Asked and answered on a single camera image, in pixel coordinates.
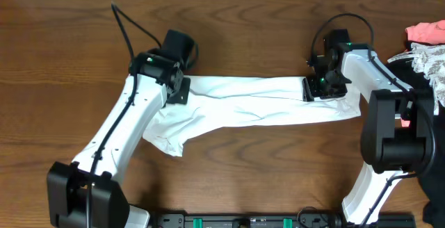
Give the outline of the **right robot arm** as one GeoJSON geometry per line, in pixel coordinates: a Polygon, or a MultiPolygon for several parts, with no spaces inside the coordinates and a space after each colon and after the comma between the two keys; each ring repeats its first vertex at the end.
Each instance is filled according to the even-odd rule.
{"type": "Polygon", "coordinates": [[[336,42],[307,62],[314,75],[303,80],[305,101],[336,99],[355,86],[368,103],[360,138],[364,164],[342,213],[330,226],[378,227],[404,221],[381,220],[379,212],[394,186],[403,179],[429,173],[437,153],[433,129],[433,95],[401,81],[368,44],[336,42]]]}

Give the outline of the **white t-shirt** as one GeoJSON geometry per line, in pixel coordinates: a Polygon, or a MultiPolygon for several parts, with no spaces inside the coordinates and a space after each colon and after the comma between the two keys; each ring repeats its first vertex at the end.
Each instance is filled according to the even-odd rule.
{"type": "Polygon", "coordinates": [[[168,104],[143,138],[181,156],[184,143],[222,127],[282,126],[347,120],[361,115],[360,93],[350,85],[337,99],[304,101],[302,77],[192,76],[186,104],[168,104]]]}

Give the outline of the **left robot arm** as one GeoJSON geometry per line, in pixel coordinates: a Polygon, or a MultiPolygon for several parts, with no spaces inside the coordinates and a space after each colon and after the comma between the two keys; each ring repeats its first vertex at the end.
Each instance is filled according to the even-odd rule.
{"type": "Polygon", "coordinates": [[[132,59],[122,92],[86,147],[47,174],[54,227],[147,227],[148,211],[128,203],[121,189],[129,160],[155,114],[167,103],[186,104],[189,58],[142,52],[132,59]]]}

